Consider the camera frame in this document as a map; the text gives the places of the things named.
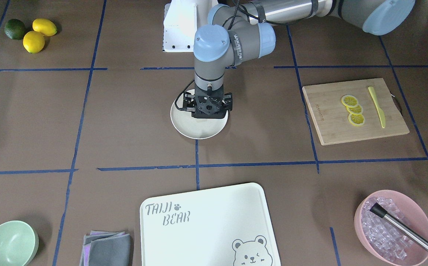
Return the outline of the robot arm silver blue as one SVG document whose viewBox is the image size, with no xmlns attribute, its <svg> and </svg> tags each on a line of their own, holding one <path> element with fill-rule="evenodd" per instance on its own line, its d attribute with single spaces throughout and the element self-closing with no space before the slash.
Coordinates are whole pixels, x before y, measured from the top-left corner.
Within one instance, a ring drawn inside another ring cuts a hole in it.
<svg viewBox="0 0 428 266">
<path fill-rule="evenodd" d="M 194 37 L 195 88 L 222 91 L 227 66 L 275 49 L 273 26 L 332 15 L 373 35 L 386 35 L 410 14 L 413 0 L 252 0 L 211 8 Z"/>
</svg>

